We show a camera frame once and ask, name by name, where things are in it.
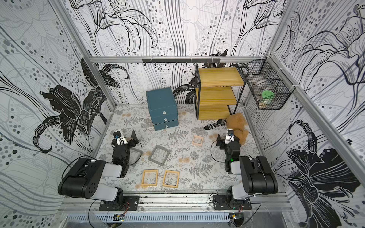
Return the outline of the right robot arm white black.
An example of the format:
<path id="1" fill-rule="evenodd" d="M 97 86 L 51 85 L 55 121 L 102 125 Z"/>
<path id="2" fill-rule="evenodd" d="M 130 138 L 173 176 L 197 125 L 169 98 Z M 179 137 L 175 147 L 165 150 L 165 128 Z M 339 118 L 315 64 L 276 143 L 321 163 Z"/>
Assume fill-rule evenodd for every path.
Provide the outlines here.
<path id="1" fill-rule="evenodd" d="M 224 150 L 224 168 L 228 174 L 241 176 L 241 183 L 229 187 L 228 202 L 246 201 L 256 195 L 276 194 L 279 189 L 275 174 L 264 156 L 241 156 L 241 144 L 233 134 L 217 137 L 216 145 Z"/>

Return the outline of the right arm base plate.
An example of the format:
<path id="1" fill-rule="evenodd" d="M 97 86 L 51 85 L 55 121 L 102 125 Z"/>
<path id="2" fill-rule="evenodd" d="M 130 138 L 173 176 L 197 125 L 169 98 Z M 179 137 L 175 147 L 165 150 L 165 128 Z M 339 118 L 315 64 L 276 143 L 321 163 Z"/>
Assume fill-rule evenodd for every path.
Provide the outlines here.
<path id="1" fill-rule="evenodd" d="M 252 209 L 251 202 L 249 199 L 245 200 L 228 199 L 226 195 L 213 194 L 210 196 L 210 200 L 213 203 L 214 209 L 217 211 L 222 211 L 222 210 L 248 211 Z"/>

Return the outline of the teal top drawer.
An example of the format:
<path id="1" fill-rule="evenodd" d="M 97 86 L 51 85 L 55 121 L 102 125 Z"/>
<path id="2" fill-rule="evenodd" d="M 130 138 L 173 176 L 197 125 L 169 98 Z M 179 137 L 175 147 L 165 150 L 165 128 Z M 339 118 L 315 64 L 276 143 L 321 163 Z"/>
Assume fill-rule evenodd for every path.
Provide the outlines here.
<path id="1" fill-rule="evenodd" d="M 177 105 L 162 107 L 158 109 L 151 109 L 149 110 L 149 113 L 152 118 L 157 118 L 170 114 L 177 114 Z"/>

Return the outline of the pink brooch box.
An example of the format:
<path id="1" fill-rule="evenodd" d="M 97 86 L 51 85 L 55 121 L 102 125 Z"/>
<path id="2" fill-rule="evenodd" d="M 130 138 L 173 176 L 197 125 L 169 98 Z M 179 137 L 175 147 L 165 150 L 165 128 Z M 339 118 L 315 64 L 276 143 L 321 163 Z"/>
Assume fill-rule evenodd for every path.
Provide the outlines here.
<path id="1" fill-rule="evenodd" d="M 202 146 L 203 141 L 204 141 L 204 137 L 199 136 L 199 135 L 194 135 L 193 140 L 192 140 L 192 145 Z"/>

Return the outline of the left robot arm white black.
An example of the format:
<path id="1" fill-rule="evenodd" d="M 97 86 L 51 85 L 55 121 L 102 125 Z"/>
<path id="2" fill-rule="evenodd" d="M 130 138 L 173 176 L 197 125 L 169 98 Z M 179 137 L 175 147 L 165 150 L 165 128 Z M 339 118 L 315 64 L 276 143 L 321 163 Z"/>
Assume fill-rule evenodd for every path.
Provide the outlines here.
<path id="1" fill-rule="evenodd" d="M 113 147 L 112 162 L 94 158 L 77 158 L 71 169 L 63 173 L 58 186 L 60 195 L 100 200 L 105 204 L 125 204 L 122 189 L 107 186 L 100 181 L 103 177 L 124 178 L 132 165 L 130 163 L 130 149 L 139 144 L 140 141 L 134 130 L 130 137 L 124 137 L 121 131 L 114 132 L 113 137 L 111 142 Z"/>

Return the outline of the teal drawer cabinet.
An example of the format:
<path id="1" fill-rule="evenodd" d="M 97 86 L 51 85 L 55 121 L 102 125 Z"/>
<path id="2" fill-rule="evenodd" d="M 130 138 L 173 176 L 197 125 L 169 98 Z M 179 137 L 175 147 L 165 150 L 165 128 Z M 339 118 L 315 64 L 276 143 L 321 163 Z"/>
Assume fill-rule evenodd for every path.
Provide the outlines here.
<path id="1" fill-rule="evenodd" d="M 170 87 L 146 92 L 148 110 L 177 105 Z"/>

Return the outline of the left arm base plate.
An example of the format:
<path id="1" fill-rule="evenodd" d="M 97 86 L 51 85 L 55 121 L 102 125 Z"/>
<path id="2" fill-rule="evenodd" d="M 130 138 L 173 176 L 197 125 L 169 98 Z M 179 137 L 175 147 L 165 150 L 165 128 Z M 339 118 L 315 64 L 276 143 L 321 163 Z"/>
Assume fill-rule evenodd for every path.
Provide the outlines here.
<path id="1" fill-rule="evenodd" d="M 99 211 L 137 211 L 139 199 L 138 195 L 126 195 L 114 201 L 101 201 Z"/>

